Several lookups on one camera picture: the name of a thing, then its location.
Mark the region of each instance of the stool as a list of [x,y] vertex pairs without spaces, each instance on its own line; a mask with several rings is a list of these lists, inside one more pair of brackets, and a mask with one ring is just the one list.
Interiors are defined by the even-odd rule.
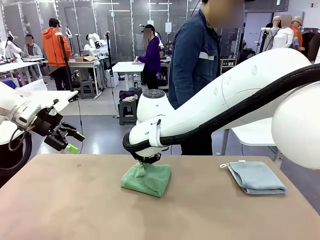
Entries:
[[[88,86],[90,89],[89,93],[85,93],[85,86]],[[80,96],[81,99],[85,99],[85,98],[94,98],[95,95],[95,90],[94,90],[94,86],[92,85],[91,81],[80,81]]]
[[142,88],[141,87],[138,87],[138,88],[130,87],[129,91],[133,92],[134,95],[137,95],[138,96],[137,99],[140,99],[140,96],[142,94]]
[[[125,115],[125,108],[127,108],[128,112],[130,111],[130,115],[132,115],[132,116]],[[119,103],[119,124],[120,125],[136,124],[136,122],[137,122],[136,101],[132,101],[132,102],[120,101],[120,103]]]

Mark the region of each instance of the orange garment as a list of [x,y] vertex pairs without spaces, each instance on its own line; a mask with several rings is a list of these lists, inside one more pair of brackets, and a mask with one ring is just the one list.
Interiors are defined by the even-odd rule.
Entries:
[[[48,58],[48,65],[63,67],[65,66],[64,53],[60,43],[60,36],[56,36],[55,33],[58,33],[58,31],[53,27],[49,27],[47,30],[44,30],[42,33],[42,45],[45,55]],[[63,34],[61,36],[63,38],[65,54],[69,59],[71,54],[70,46],[66,37]]]
[[298,38],[299,47],[302,47],[303,38],[302,38],[302,33],[300,32],[299,28],[293,24],[291,29],[293,30],[293,37]]

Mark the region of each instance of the towel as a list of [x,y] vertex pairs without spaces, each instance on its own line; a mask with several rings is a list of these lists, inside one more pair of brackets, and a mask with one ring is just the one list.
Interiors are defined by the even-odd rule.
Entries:
[[230,162],[227,166],[246,194],[272,195],[285,194],[287,191],[286,186],[264,162]]
[[162,197],[171,175],[169,165],[153,165],[138,162],[121,178],[121,187]]

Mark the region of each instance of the folded green cloth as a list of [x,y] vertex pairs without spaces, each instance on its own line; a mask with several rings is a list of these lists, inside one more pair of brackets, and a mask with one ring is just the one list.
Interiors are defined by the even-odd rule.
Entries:
[[169,165],[137,163],[121,178],[121,187],[162,197],[171,175]]

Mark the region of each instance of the denim jacket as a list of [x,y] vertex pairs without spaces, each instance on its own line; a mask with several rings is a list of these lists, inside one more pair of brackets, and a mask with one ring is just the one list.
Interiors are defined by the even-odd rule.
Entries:
[[220,36],[201,10],[173,38],[169,101],[177,109],[220,75]]

